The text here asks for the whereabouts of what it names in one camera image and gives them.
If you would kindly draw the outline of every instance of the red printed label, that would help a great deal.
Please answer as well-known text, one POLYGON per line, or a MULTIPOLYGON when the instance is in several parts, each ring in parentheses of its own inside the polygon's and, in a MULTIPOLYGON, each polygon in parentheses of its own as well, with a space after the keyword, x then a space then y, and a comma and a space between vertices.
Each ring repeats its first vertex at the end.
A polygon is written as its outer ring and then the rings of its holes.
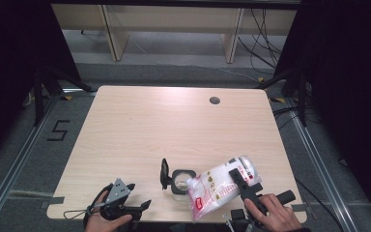
POLYGON ((203 208, 203 202, 201 202, 201 197, 195 199, 195 206, 197 207, 197 210, 201 210, 203 208))

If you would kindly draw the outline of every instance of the plastic bag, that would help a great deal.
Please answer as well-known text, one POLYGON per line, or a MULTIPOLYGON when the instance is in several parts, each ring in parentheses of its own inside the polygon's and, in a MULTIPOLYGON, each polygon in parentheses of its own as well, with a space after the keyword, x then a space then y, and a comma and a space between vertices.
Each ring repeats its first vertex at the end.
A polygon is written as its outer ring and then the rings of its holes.
POLYGON ((249 186, 261 182, 257 170, 247 156, 230 159, 187 181, 193 220, 199 220, 240 194, 229 171, 237 168, 249 186))

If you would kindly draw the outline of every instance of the hand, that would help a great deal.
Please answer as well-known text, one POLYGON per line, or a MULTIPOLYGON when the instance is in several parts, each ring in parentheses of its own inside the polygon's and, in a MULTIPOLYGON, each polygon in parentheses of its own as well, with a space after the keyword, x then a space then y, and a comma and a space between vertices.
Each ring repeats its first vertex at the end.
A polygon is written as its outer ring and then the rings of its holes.
MULTIPOLYGON (((106 196, 108 191, 105 191, 98 199, 96 204, 99 204, 102 202, 103 198, 106 196)), ((128 223, 131 219, 131 215, 124 215, 121 216, 115 220, 106 220, 104 219, 100 212, 100 207, 94 208, 93 213, 90 217, 89 220, 87 221, 86 225, 86 232, 92 232, 92 231, 97 231, 97 232, 113 232, 115 231, 119 226, 122 226, 126 223, 128 223)))
POLYGON ((291 208, 284 207, 275 194, 266 194, 260 197, 261 203, 267 208, 269 215, 265 216, 255 204, 245 199, 246 209, 270 231, 291 231, 302 228, 291 208))

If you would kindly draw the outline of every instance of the wooden table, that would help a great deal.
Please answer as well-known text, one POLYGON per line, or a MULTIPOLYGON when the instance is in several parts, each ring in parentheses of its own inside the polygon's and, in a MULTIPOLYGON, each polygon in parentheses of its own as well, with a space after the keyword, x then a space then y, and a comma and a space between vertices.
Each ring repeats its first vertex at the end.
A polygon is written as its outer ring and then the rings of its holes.
MULTIPOLYGON (((175 169, 198 175, 242 155, 258 169, 260 193, 290 189, 297 197, 292 204, 302 204, 263 90, 102 86, 54 194, 64 203, 50 205, 47 215, 85 209, 119 177, 135 184, 126 205, 152 199, 143 221, 191 222, 187 198, 161 189, 161 160, 167 159, 170 175, 175 169)), ((240 208, 237 197, 202 221, 225 222, 224 214, 240 208)), ((305 212, 297 217, 306 221, 305 212)))

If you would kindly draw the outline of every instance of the person's left hand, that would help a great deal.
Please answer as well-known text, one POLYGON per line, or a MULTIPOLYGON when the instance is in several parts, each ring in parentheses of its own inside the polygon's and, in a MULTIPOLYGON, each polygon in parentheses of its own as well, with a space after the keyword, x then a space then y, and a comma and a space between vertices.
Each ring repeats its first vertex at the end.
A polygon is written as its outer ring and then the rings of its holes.
MULTIPOLYGON (((105 191, 99 197, 96 204, 101 203, 103 198, 106 196, 107 193, 108 193, 108 191, 105 191)), ((122 225, 128 223, 132 219, 131 215, 124 215, 124 216, 121 216, 121 217, 119 217, 117 219, 114 219, 114 220, 106 220, 101 216, 99 210, 100 210, 100 208, 94 208, 93 209, 93 212, 95 212, 95 213, 93 213, 89 217, 89 220, 87 221, 86 232, 92 232, 92 231, 113 232, 117 228, 119 228, 119 226, 122 226, 122 225)))

